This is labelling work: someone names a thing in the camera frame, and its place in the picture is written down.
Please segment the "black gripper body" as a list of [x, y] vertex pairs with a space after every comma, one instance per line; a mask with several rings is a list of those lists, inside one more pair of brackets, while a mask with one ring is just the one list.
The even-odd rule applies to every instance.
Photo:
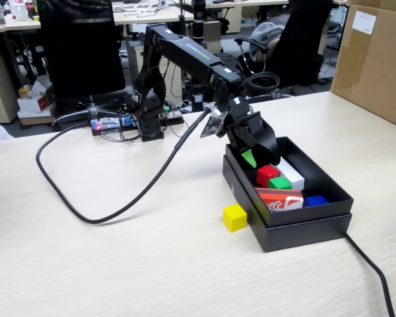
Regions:
[[252, 112], [244, 97], [237, 97], [219, 104], [220, 112], [227, 112], [219, 137], [228, 136], [236, 149], [254, 148], [257, 145], [257, 134], [263, 131], [259, 112]]

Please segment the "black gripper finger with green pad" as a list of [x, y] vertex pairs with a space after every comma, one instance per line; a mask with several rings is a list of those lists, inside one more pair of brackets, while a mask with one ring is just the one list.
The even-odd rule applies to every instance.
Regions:
[[242, 167], [256, 167], [257, 162], [252, 153], [252, 149], [241, 149], [235, 152], [236, 159]]

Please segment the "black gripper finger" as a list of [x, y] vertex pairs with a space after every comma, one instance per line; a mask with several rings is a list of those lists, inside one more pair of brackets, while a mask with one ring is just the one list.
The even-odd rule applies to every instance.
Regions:
[[280, 162], [280, 151], [273, 128], [261, 117], [255, 117], [250, 123], [251, 136], [255, 140], [251, 146], [258, 165]]

